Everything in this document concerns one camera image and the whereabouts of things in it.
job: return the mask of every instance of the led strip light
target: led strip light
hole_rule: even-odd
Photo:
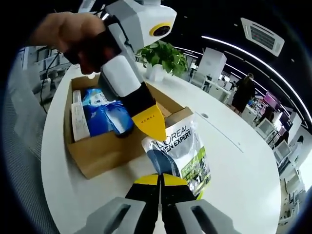
[[[218,40],[218,39],[214,39],[214,38],[211,38],[211,37],[207,37],[207,36],[201,36],[202,38],[204,39],[208,39],[208,40],[213,40],[213,41],[216,41],[216,42],[220,42],[222,44],[225,44],[225,45],[228,45],[232,48],[235,48],[236,50],[239,50],[243,53],[245,53],[246,55],[249,55],[250,57],[254,58],[255,60],[257,60],[258,62],[260,62],[261,64],[265,65],[271,72],[273,72],[277,77],[279,77],[286,85],[287,87],[292,91],[292,93],[296,96],[296,98],[299,100],[300,104],[302,105],[303,109],[305,110],[305,112],[307,113],[308,115],[308,118],[310,120],[310,122],[312,123],[312,117],[310,115],[310,112],[308,110],[308,108],[306,107],[306,105],[304,104],[303,100],[301,99],[301,97],[299,96],[299,94],[295,91],[295,89],[293,89],[293,87],[285,80],[285,78],[283,78],[276,70],[274,70],[270,65],[266,64],[263,60],[259,59],[258,57],[256,57],[255,55],[235,46],[235,45],[232,45],[232,44],[229,44],[225,41],[222,41],[222,40]]]

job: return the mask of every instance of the air conditioning vent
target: air conditioning vent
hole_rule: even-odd
[[[251,20],[241,18],[241,21],[245,36],[248,40],[271,52],[276,57],[279,56],[285,43],[284,39],[270,29],[252,22]]]

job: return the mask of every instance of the cardboard box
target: cardboard box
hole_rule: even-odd
[[[65,107],[65,143],[77,166],[86,178],[93,178],[145,153],[141,141],[146,135],[137,127],[135,127],[133,132],[126,138],[118,138],[114,132],[109,132],[74,142],[70,111],[73,91],[81,90],[83,96],[85,89],[97,86],[98,76],[94,79],[89,79],[88,77],[73,79],[69,86]],[[171,126],[192,114],[192,111],[189,108],[183,108],[158,89],[149,84],[147,84],[147,86],[158,102],[163,115],[166,117],[167,126]]]

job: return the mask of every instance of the ceiling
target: ceiling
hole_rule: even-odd
[[[202,38],[208,36],[230,43],[263,60],[291,85],[312,115],[312,34],[309,32],[311,27],[307,26],[309,15],[309,8],[305,7],[307,3],[301,0],[292,3],[277,0],[197,0],[193,1],[195,4],[190,2],[192,1],[188,1],[188,4],[182,4],[177,0],[162,2],[163,5],[177,11],[173,30],[164,41],[200,53],[203,53],[206,47],[223,52],[227,57],[227,64],[245,74],[253,73],[255,80],[280,99],[283,105],[295,110],[297,107],[311,130],[312,124],[306,110],[275,73],[237,49]],[[252,20],[283,38],[285,44],[279,57],[247,40],[240,18]],[[243,74],[228,66],[225,66],[224,70],[243,77]],[[259,86],[257,88],[265,93],[263,88]]]

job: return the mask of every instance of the white table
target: white table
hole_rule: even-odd
[[[61,234],[85,225],[87,216],[116,196],[125,196],[133,181],[154,172],[146,156],[91,180],[79,172],[65,150],[64,107],[69,82],[80,76],[72,66],[51,103],[43,133],[41,173],[53,220]],[[151,83],[195,113],[212,180],[203,198],[229,216],[242,234],[274,234],[281,191],[274,155],[265,141],[237,114],[199,88],[177,78]],[[159,217],[155,232],[165,233]]]

